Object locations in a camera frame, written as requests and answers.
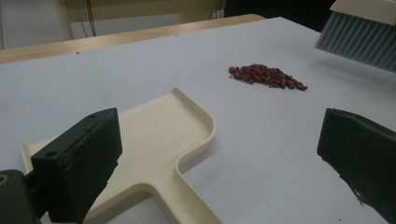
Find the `red beans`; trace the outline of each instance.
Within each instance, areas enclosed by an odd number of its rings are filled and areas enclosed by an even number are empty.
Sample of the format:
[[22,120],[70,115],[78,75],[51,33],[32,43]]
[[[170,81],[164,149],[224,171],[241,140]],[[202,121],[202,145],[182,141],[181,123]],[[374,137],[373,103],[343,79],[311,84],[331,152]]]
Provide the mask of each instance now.
[[263,64],[254,63],[241,68],[231,66],[228,71],[234,79],[248,84],[257,82],[270,88],[281,88],[282,90],[289,88],[290,90],[306,91],[308,89],[302,82],[283,73],[279,68],[269,68]]

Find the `brush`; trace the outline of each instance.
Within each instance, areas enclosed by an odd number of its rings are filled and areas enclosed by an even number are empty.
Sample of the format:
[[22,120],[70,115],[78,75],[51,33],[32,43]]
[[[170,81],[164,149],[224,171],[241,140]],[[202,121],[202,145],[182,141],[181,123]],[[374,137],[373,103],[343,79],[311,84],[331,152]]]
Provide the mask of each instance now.
[[337,0],[316,44],[396,73],[396,0]]

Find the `dustpan handle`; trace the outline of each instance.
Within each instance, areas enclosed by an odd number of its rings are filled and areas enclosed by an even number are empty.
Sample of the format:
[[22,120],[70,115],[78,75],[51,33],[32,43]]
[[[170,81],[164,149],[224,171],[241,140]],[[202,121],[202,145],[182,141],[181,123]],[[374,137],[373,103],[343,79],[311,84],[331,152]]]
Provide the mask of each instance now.
[[179,172],[165,178],[151,192],[173,224],[215,224],[220,219]]

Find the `beige dustpan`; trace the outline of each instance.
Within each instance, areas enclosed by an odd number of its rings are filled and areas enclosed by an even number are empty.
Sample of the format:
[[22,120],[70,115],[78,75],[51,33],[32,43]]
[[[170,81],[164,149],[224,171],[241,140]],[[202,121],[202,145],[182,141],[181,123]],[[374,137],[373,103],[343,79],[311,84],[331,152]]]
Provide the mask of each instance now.
[[[198,104],[179,89],[120,113],[123,152],[107,187],[86,220],[139,191],[151,193],[172,223],[221,223],[186,182],[178,166],[207,148],[216,125]],[[53,139],[21,144],[27,172],[30,158]]]

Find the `cable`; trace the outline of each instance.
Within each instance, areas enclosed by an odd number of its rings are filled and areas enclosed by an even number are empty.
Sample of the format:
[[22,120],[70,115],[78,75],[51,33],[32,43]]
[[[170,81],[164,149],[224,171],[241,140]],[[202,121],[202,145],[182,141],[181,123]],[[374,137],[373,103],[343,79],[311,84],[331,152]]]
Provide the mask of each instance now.
[[89,19],[89,21],[90,21],[90,26],[91,26],[92,34],[93,34],[93,36],[96,36],[95,25],[93,24],[93,15],[92,15],[91,0],[87,0],[87,8],[88,8],[88,19]]
[[82,31],[84,32],[85,37],[88,37],[87,31],[85,30],[85,27],[84,27],[84,20],[82,19],[81,6],[79,5],[78,0],[75,0],[75,1],[76,1],[77,9],[78,9],[78,15],[79,15],[79,20],[81,23]]

